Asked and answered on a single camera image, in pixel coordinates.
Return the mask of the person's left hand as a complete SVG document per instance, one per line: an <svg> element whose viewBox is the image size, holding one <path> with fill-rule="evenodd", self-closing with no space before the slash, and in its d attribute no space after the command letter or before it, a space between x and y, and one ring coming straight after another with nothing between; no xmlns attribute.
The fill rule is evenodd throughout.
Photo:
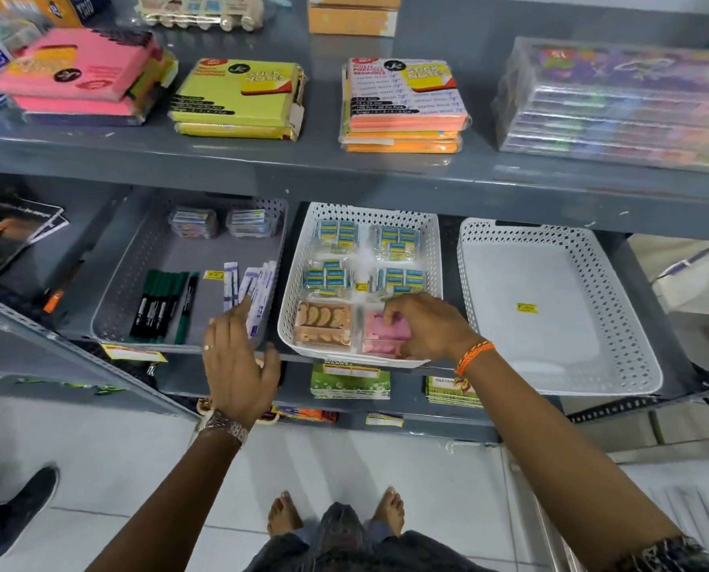
<svg viewBox="0 0 709 572"><path fill-rule="evenodd" d="M277 393L258 388L261 365L246 330L251 305L250 298L245 298L211 319L203 338L203 363L213 408L250 430L269 411Z"/></svg>

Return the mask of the small clear plastic pack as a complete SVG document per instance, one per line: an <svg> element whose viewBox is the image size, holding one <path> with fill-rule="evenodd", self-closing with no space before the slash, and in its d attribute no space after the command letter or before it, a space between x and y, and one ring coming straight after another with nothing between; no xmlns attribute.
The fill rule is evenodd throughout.
<svg viewBox="0 0 709 572"><path fill-rule="evenodd" d="M210 240L219 234L219 219L213 209L176 207L169 212L168 223L180 238Z"/></svg>
<svg viewBox="0 0 709 572"><path fill-rule="evenodd" d="M236 238L264 239L273 236L277 218L264 208L232 209L226 217L225 227L228 234Z"/></svg>

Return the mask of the stack of green packets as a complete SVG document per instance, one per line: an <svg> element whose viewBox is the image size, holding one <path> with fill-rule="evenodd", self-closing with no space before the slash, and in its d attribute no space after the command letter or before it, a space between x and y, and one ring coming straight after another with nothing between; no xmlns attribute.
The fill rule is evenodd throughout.
<svg viewBox="0 0 709 572"><path fill-rule="evenodd" d="M424 393L429 403L483 409L470 382L462 378L426 376Z"/></svg>

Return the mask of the pink sticky note pack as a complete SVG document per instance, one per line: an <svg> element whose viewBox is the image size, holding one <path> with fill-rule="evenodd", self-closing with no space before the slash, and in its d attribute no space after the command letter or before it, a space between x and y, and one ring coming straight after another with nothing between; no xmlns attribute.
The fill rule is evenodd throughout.
<svg viewBox="0 0 709 572"><path fill-rule="evenodd" d="M47 126L142 126L153 106L165 93L154 83L139 97L125 95L118 102L89 99L13 96L28 124Z"/></svg>
<svg viewBox="0 0 709 572"><path fill-rule="evenodd" d="M0 93L117 102L162 55L148 31L54 28L0 70Z"/></svg>

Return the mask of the orange and blue box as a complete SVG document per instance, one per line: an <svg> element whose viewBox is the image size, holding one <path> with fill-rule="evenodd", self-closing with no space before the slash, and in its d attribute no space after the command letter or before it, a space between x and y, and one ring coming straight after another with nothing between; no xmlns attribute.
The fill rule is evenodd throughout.
<svg viewBox="0 0 709 572"><path fill-rule="evenodd" d="M0 10L54 27L81 28L105 10L111 0L0 0Z"/></svg>

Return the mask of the stack of clear colour pen packs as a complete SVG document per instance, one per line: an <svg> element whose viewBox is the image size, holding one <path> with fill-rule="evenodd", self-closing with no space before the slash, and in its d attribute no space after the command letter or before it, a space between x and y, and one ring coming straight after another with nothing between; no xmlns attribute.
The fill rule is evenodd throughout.
<svg viewBox="0 0 709 572"><path fill-rule="evenodd" d="M502 152L709 173L709 48L518 37L491 106Z"/></svg>

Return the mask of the person's dark patterned clothing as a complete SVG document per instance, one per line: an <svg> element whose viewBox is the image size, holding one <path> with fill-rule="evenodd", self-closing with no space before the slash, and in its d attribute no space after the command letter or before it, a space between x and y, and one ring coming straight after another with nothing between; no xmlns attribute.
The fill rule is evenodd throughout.
<svg viewBox="0 0 709 572"><path fill-rule="evenodd" d="M420 532L394 535L333 503L318 523L271 537L244 572L497 572Z"/></svg>

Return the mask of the person's right forearm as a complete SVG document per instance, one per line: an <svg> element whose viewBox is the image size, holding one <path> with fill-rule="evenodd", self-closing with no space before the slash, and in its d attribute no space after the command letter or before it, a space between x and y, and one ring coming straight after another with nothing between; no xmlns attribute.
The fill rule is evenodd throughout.
<svg viewBox="0 0 709 572"><path fill-rule="evenodd" d="M587 572L709 572L709 554L515 372L490 342L457 370Z"/></svg>

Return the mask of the person's left foot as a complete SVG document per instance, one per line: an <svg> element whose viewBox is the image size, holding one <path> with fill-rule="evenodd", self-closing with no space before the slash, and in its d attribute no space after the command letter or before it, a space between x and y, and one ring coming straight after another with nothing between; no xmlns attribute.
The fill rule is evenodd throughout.
<svg viewBox="0 0 709 572"><path fill-rule="evenodd" d="M267 516L267 533L271 538L300 531L303 520L295 507L291 494L284 490L271 504Z"/></svg>

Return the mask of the clear box of pink erasers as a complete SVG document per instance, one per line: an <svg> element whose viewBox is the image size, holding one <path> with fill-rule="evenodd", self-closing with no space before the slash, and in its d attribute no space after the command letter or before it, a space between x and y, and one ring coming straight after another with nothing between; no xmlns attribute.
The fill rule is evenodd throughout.
<svg viewBox="0 0 709 572"><path fill-rule="evenodd" d="M411 338L407 319L393 315L387 325L383 312L367 310L364 315L361 351L365 355L398 358L401 346Z"/></svg>

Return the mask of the orange colourful packet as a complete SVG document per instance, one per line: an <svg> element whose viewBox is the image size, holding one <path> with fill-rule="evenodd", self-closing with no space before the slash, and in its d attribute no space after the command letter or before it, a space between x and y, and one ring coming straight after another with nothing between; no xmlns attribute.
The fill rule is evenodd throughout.
<svg viewBox="0 0 709 572"><path fill-rule="evenodd" d="M281 419L307 423L334 424L337 422L339 417L337 412L299 408L295 406L273 405L271 412L279 416Z"/></svg>

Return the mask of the white ribbed panel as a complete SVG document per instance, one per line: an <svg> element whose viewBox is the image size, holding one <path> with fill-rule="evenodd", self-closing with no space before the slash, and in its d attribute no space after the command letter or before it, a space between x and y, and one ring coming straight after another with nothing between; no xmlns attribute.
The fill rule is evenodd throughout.
<svg viewBox="0 0 709 572"><path fill-rule="evenodd" d="M519 466L509 462L510 490L520 502L524 537L533 540L534 553L546 559L552 572L587 572L572 548L556 531ZM633 462L619 467L678 528L709 553L709 461Z"/></svg>

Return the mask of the grey metal shelf rack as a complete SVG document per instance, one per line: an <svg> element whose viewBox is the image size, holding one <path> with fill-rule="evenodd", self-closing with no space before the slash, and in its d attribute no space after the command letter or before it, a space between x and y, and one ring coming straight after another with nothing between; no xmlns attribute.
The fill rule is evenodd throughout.
<svg viewBox="0 0 709 572"><path fill-rule="evenodd" d="M26 260L41 258L52 278L63 260L73 265L69 229L39 243L0 278L0 320L11 333L46 348L68 342L101 355L91 320L105 285L137 232L147 203L168 195L213 193L283 199L291 217L287 233L300 234L311 202L419 211L439 215L445 298L464 304L455 247L461 218L493 218L588 228L608 253L625 286L657 360L666 374L649 404L605 404L620 415L709 396L709 371L685 363L672 321L655 304L625 238L641 232L709 239L709 174L499 153L490 102L515 37L583 39L694 47L709 39L709 14L645 11L518 0L403 0L397 37L310 35L301 1L271 19L257 38L167 31L185 73L199 57L247 56L297 62L308 89L302 136L295 143L253 139L200 139L179 135L163 108L140 127L68 127L25 124L0 112L0 178L30 179L52 187L76 233L100 236L53 315L42 315L35 297L47 275L29 278ZM430 155L348 154L338 143L339 69L355 56L443 59L455 74L472 127L460 153L448 162Z"/></svg>

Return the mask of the person's left forearm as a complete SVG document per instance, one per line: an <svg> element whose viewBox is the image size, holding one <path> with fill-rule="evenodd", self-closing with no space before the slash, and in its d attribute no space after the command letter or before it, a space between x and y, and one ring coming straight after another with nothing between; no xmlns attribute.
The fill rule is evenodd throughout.
<svg viewBox="0 0 709 572"><path fill-rule="evenodd" d="M224 429L200 432L150 498L84 572L185 572L241 447Z"/></svg>

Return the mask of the row of white refill packets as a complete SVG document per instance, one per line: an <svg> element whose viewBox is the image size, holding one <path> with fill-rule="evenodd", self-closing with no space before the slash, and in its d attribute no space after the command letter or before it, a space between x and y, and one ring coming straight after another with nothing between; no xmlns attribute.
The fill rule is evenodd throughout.
<svg viewBox="0 0 709 572"><path fill-rule="evenodd" d="M246 330L249 339L255 339L271 307L277 262L266 261L262 267L246 268L243 275L238 271L236 261L223 264L223 311L227 312L245 298L250 298L252 305L246 318Z"/></svg>

